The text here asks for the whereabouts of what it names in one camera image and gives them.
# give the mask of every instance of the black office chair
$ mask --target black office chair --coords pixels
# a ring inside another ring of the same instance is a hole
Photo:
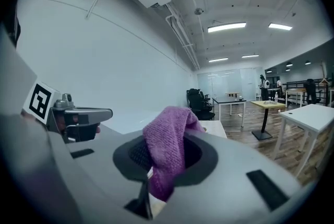
[[[202,98],[203,100],[205,100],[205,101],[209,101],[209,100],[210,100],[210,98],[208,98],[208,95],[205,95],[205,96],[204,96],[203,91],[200,91],[199,93],[200,93],[200,96],[201,96],[201,98]]]
[[[192,105],[191,109],[199,120],[211,120],[214,118],[215,114],[208,111],[208,106],[205,104],[206,101],[200,95],[189,95],[188,98]]]
[[[202,98],[202,95],[200,94],[199,89],[190,89],[190,90],[187,90],[187,99],[189,101],[189,107],[192,108],[192,103],[191,103],[191,101],[189,99],[190,96],[196,96],[198,99],[200,99],[200,100],[203,101],[203,103],[204,103],[203,109],[202,109],[203,111],[207,111],[207,112],[212,111],[213,106],[206,99]]]

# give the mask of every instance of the glass wall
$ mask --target glass wall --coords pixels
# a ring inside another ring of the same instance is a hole
[[[254,101],[259,93],[258,74],[262,71],[262,68],[247,68],[198,74],[198,87],[209,98],[227,97],[228,93],[238,92],[237,96]]]

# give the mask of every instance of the black table base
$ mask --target black table base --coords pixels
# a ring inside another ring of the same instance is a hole
[[[258,140],[264,140],[264,139],[267,139],[267,138],[272,138],[272,136],[267,131],[262,132],[261,130],[256,130],[256,131],[252,131],[252,134]]]
[[[263,119],[262,129],[261,130],[256,130],[256,131],[252,131],[252,134],[258,140],[264,140],[264,139],[267,139],[267,138],[272,138],[272,136],[267,131],[265,131],[266,124],[267,124],[267,118],[268,118],[268,111],[269,111],[269,109],[265,110],[265,118]]]

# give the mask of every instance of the wooden table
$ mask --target wooden table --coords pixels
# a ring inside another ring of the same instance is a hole
[[[302,106],[302,96],[306,92],[305,88],[290,88],[285,90],[285,108],[288,107],[288,92],[289,93],[296,93],[296,104],[298,104],[298,93],[301,94],[301,105]]]
[[[221,106],[222,105],[230,105],[230,115],[232,115],[232,105],[233,104],[243,104],[244,105],[244,111],[242,114],[242,122],[241,127],[244,126],[244,116],[245,116],[245,110],[246,110],[246,100],[242,99],[236,99],[234,97],[217,97],[212,98],[212,105],[213,105],[213,113],[214,113],[214,103],[217,103],[219,106],[219,118],[218,120],[221,121]]]
[[[267,131],[265,131],[269,109],[284,108],[284,104],[283,103],[276,103],[276,104],[269,103],[269,104],[265,104],[265,102],[268,102],[268,101],[251,101],[251,103],[253,103],[253,104],[255,104],[257,106],[260,106],[261,108],[265,109],[265,118],[263,119],[262,129],[261,130],[256,130],[256,131],[252,131],[252,134],[258,140],[272,138],[272,136]]]
[[[227,138],[223,125],[220,121],[199,121],[202,127],[207,129],[207,133],[218,137]]]
[[[226,94],[229,95],[229,97],[233,97],[233,95],[235,95],[235,97],[237,98],[237,94],[240,94],[240,92],[228,92]]]
[[[308,134],[309,133],[311,134],[310,141],[307,146],[307,150],[294,173],[295,176],[298,176],[299,173],[302,171],[303,167],[305,166],[309,156],[311,155],[311,152],[317,140],[317,136],[323,130],[325,130],[329,125],[332,125],[334,123],[334,108],[316,105],[316,104],[310,104],[310,105],[307,105],[301,108],[282,112],[280,113],[280,116],[282,117],[282,126],[281,126],[281,132],[279,134],[275,149],[272,153],[273,160],[276,158],[277,152],[280,149],[282,139],[283,139],[283,134],[285,131],[285,125],[287,122],[297,125],[305,131],[301,148],[304,147]],[[322,154],[321,159],[319,160],[319,163],[317,164],[317,167],[321,163],[321,160],[323,159],[329,147],[331,136],[333,134],[333,130],[334,130],[334,127],[332,131],[330,132],[330,138],[328,139],[327,145],[325,147],[325,150]]]

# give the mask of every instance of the person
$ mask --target person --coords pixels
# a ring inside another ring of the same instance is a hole
[[[279,98],[284,98],[284,95],[283,95],[283,84],[282,84],[282,82],[281,82],[281,80],[277,80],[277,87],[280,89],[278,92],[279,92],[279,94],[278,94],[278,97]]]
[[[259,87],[261,89],[261,96],[262,96],[262,101],[268,101],[269,100],[269,93],[268,93],[268,89],[265,88],[265,82],[266,79],[263,75],[260,75],[260,84]]]
[[[9,7],[8,14],[4,17],[4,26],[8,33],[9,38],[11,39],[14,47],[17,46],[18,39],[21,34],[21,26],[17,17],[17,0],[13,0],[11,6]],[[36,121],[35,117],[25,110],[22,110],[21,115],[33,121]],[[78,122],[78,118],[74,117],[73,119],[76,123]],[[63,133],[66,125],[65,119],[62,115],[58,115],[56,117],[56,124],[60,133]],[[97,127],[96,133],[100,133],[100,128]]]

